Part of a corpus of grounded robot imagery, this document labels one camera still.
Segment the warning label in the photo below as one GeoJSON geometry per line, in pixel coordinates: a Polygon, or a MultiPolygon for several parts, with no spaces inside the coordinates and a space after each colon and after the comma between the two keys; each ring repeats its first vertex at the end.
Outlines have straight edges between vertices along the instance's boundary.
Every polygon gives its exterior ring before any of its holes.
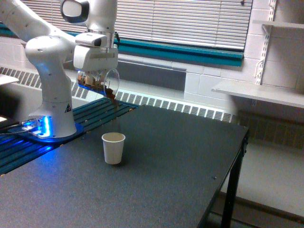
{"type": "Polygon", "coordinates": [[[67,104],[65,113],[72,111],[70,104],[67,104]]]}

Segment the shelf bracket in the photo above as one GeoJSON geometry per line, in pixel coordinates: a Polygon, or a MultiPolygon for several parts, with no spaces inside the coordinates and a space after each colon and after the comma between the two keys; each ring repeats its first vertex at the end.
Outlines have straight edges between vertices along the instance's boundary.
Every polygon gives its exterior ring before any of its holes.
{"type": "MultiPolygon", "coordinates": [[[[276,10],[276,0],[269,0],[269,6],[270,6],[270,12],[269,12],[268,21],[273,21],[274,16],[275,16],[275,10],[276,10]]],[[[267,51],[268,51],[268,44],[269,44],[271,28],[272,28],[271,26],[267,26],[267,25],[262,25],[262,26],[263,26],[263,30],[265,32],[265,39],[264,39],[261,59],[256,65],[255,79],[256,79],[257,85],[260,85],[262,82],[262,76],[264,73],[265,61],[266,61],[266,56],[267,56],[267,51]]]]}
{"type": "Polygon", "coordinates": [[[266,35],[270,36],[271,33],[271,26],[270,25],[262,25],[264,32],[266,35]]]}

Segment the blue led light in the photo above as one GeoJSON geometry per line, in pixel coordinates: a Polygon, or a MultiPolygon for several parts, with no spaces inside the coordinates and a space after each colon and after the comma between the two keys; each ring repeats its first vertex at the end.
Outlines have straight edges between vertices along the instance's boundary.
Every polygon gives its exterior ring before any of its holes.
{"type": "Polygon", "coordinates": [[[50,133],[50,126],[49,126],[49,119],[47,116],[43,117],[43,123],[44,123],[44,137],[49,137],[51,135],[50,133]]]}

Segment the white shelf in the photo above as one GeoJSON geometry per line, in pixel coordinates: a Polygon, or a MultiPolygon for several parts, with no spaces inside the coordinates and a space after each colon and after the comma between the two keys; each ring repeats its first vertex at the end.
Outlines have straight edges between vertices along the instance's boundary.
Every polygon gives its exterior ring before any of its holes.
{"type": "Polygon", "coordinates": [[[19,81],[15,77],[0,74],[0,86],[19,81]]]}
{"type": "Polygon", "coordinates": [[[214,86],[214,88],[212,88],[212,91],[304,108],[304,94],[292,89],[225,80],[214,86]]]}
{"type": "Polygon", "coordinates": [[[295,24],[295,23],[277,22],[277,21],[268,21],[268,20],[253,20],[253,23],[267,25],[267,26],[281,27],[281,28],[304,29],[304,24],[295,24]]]}

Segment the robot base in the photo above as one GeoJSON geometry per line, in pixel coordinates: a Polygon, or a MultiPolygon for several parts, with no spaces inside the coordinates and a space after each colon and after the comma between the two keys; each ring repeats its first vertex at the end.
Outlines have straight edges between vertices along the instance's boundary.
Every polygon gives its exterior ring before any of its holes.
{"type": "MultiPolygon", "coordinates": [[[[24,132],[24,133],[18,133],[17,135],[19,135],[22,138],[26,138],[29,139],[31,141],[35,141],[35,142],[39,142],[39,143],[45,143],[45,144],[63,144],[63,143],[67,143],[77,137],[79,137],[80,135],[82,135],[82,133],[84,132],[84,127],[78,123],[75,123],[75,127],[76,127],[76,132],[73,135],[67,136],[67,137],[63,137],[63,138],[47,138],[47,139],[42,139],[42,138],[38,138],[37,136],[29,133],[29,132],[24,132]]],[[[20,129],[19,128],[14,128],[14,129],[10,129],[9,132],[14,133],[14,132],[19,132],[20,129]]]]}

